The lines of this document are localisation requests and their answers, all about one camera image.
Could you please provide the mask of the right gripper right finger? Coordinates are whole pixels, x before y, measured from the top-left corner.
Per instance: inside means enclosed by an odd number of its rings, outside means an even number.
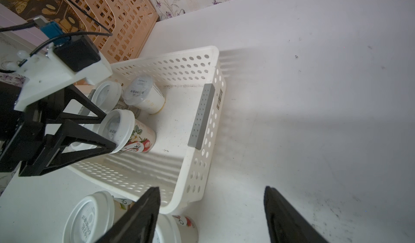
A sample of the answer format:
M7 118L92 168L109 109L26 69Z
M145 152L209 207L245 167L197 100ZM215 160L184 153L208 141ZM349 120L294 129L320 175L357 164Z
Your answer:
M264 210L272 243L327 243L273 187L264 191Z

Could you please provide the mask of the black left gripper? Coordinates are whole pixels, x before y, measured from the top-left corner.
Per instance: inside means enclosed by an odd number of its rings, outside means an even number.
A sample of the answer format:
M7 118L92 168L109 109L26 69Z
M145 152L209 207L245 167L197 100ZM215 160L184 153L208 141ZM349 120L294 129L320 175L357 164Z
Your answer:
M116 148L113 141L79 125L99 124L107 114L74 85L16 111L20 91L1 83L2 173L21 163L20 177L42 176ZM46 123L63 123L54 135L44 135L43 106Z

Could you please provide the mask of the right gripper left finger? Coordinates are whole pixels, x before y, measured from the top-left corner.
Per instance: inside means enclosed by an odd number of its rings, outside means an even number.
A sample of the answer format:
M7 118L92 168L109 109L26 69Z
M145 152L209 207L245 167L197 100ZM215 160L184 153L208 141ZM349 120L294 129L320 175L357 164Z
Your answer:
M150 243L161 206L160 188L148 189L132 207L115 218L115 201L107 191L94 193L97 203L95 243Z

